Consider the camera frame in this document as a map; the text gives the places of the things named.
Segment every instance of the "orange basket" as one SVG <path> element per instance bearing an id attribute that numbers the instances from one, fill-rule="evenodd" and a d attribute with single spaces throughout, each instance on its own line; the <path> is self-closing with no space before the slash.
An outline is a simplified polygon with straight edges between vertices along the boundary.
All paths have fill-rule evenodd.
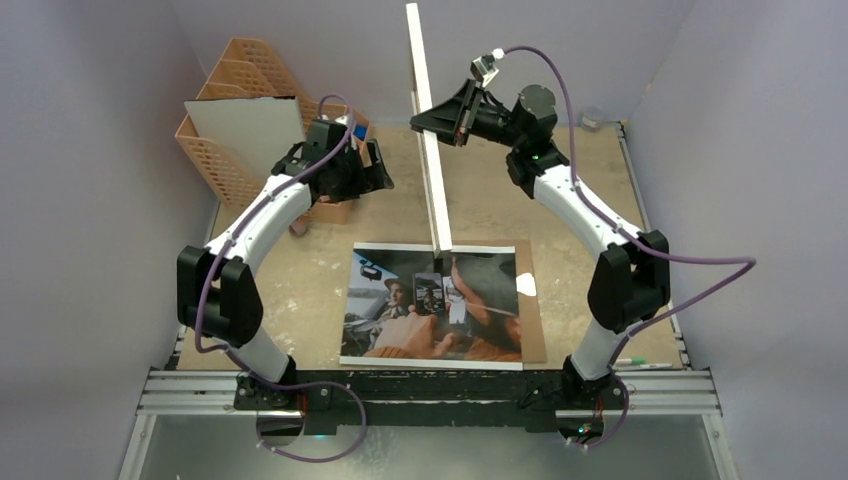
<path id="1" fill-rule="evenodd" d="M 198 100 L 219 98 L 246 98 L 265 96 L 294 96 L 300 107 L 303 131 L 318 116 L 318 102 L 304 93 L 271 47 L 262 40 L 233 38 L 209 75 Z M 323 113 L 337 118 L 347 111 L 345 105 L 325 103 Z M 365 140 L 371 137 L 371 122 L 356 109 L 353 117 L 358 126 L 365 127 Z M 237 159 L 217 145 L 213 140 L 200 137 L 191 118 L 186 115 L 175 135 L 194 166 L 227 207 L 244 208 L 253 201 L 265 184 L 242 166 Z M 356 139 L 357 147 L 367 157 L 364 140 Z M 344 224 L 353 201 L 341 203 L 317 203 L 304 215 L 312 220 Z"/>

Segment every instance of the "purple wall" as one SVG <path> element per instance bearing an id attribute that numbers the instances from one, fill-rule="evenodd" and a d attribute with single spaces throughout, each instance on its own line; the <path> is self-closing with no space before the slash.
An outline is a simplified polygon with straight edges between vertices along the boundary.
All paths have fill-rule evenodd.
<path id="1" fill-rule="evenodd" d="M 343 92 L 372 120 L 405 123 L 410 57 L 402 0 L 172 0 L 203 68 L 230 37 L 272 44 L 307 91 Z M 418 2 L 434 100 L 453 95 L 471 59 L 496 47 L 546 51 L 574 91 L 609 118 L 630 116 L 694 0 L 422 0 Z M 530 54 L 504 62 L 493 91 L 511 105 L 530 83 L 553 76 Z"/>
<path id="2" fill-rule="evenodd" d="M 116 478 L 213 205 L 173 139 L 203 75 L 167 0 L 5 1 L 0 45 L 0 476 Z"/>
<path id="3" fill-rule="evenodd" d="M 680 315 L 742 478 L 848 471 L 848 3 L 699 0 L 630 148 L 674 250 L 758 267 Z M 675 298 L 726 273 L 678 267 Z"/>

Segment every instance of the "orange sweater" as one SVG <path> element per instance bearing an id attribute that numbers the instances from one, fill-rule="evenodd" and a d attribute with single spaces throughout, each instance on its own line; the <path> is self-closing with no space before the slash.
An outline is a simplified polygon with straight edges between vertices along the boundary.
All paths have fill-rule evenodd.
<path id="1" fill-rule="evenodd" d="M 415 358 L 402 348 L 380 347 L 365 352 L 366 357 L 376 358 Z M 463 360 L 478 362 L 520 362 L 521 354 L 496 347 L 480 338 L 475 338 Z"/>

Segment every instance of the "wooden board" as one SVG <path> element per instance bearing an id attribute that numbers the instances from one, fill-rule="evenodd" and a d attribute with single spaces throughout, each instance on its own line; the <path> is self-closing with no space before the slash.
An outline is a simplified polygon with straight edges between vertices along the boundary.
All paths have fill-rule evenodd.
<path id="1" fill-rule="evenodd" d="M 353 243 L 426 243 L 430 238 L 416 134 L 406 126 L 378 126 L 375 137 L 395 189 L 362 197 L 347 225 L 313 223 L 302 238 L 284 235 L 271 249 L 257 276 L 265 304 L 265 326 L 277 345 L 291 351 L 300 368 L 353 368 L 340 367 L 338 363 Z M 566 130 L 558 128 L 554 139 L 560 149 L 568 151 Z M 508 151 L 479 139 L 469 140 L 463 148 L 443 150 L 454 238 L 457 243 L 529 240 L 547 360 L 525 366 L 561 368 L 565 356 L 574 351 L 589 325 L 586 292 L 594 264 L 560 220 L 510 182 L 505 165 Z M 579 131 L 577 151 L 580 174 L 586 184 L 625 219 L 640 225 L 616 132 Z M 238 213 L 222 208 L 215 235 L 229 226 Z M 180 369 L 235 369 L 223 355 L 198 355 L 191 335 L 189 330 Z M 668 321 L 637 335 L 623 356 L 680 365 Z"/>

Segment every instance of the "woman's hand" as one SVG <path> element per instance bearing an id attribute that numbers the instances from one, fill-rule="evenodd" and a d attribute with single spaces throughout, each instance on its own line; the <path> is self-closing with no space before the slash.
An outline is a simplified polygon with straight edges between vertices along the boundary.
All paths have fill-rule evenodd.
<path id="1" fill-rule="evenodd" d="M 415 358 L 441 358 L 453 346 L 454 335 L 449 333 L 434 345 L 433 332 L 438 324 L 435 315 L 418 315 L 415 307 L 409 308 L 405 317 L 388 320 L 377 337 L 374 348 L 395 347 L 405 350 Z"/>

